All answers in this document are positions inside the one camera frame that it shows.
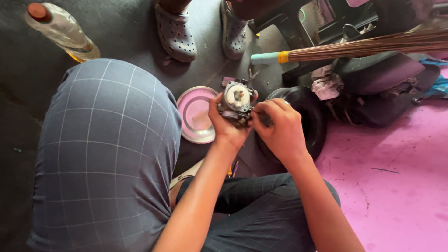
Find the broom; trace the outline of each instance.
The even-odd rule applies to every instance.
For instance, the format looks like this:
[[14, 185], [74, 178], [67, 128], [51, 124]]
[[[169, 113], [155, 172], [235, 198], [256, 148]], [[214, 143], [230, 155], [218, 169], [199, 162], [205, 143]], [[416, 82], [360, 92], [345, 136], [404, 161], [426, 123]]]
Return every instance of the broom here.
[[428, 53], [448, 51], [448, 29], [402, 32], [371, 39], [303, 48], [289, 52], [269, 52], [250, 57], [253, 65], [363, 57], [380, 52]]

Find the metal plate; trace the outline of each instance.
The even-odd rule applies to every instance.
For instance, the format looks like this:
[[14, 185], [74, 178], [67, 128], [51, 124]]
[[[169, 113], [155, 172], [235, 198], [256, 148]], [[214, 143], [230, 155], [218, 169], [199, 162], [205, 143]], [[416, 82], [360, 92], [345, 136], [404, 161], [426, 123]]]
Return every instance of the metal plate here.
[[208, 118], [210, 98], [218, 92], [209, 87], [197, 86], [185, 91], [177, 100], [182, 117], [182, 136], [192, 143], [210, 143], [215, 129]]

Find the wheel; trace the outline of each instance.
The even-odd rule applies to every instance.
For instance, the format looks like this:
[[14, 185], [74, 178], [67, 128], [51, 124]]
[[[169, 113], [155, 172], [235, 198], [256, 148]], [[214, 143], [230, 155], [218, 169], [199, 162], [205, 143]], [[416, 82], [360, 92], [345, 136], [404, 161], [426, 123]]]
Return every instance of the wheel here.
[[[269, 94], [266, 100], [282, 98], [289, 102], [302, 115], [302, 128], [306, 141], [306, 149], [313, 160], [316, 160], [323, 148], [327, 137], [327, 120], [322, 113], [319, 98], [307, 87], [280, 88]], [[280, 160], [269, 150], [261, 137], [255, 133], [261, 152], [273, 162], [280, 164]]]

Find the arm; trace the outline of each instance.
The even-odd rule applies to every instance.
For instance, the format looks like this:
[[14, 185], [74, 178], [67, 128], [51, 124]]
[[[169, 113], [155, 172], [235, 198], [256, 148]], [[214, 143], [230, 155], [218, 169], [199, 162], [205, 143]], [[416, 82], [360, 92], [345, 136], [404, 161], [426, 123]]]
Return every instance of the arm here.
[[157, 240], [154, 252], [197, 252], [204, 245], [216, 199], [229, 166], [250, 129], [236, 129], [216, 110], [222, 94], [210, 99], [208, 116], [215, 141]]
[[[271, 116], [269, 128], [259, 119], [263, 111]], [[283, 99], [273, 99], [258, 103], [252, 117], [253, 128], [297, 185], [317, 251], [365, 252], [306, 150], [301, 115]]]

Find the yellow tape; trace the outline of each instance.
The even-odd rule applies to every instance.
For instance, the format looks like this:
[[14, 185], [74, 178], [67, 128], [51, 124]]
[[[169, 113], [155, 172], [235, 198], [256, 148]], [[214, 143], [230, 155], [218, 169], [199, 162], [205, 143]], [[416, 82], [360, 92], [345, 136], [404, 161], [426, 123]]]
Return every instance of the yellow tape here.
[[279, 52], [279, 55], [277, 58], [279, 63], [289, 62], [288, 54], [289, 54], [289, 52]]

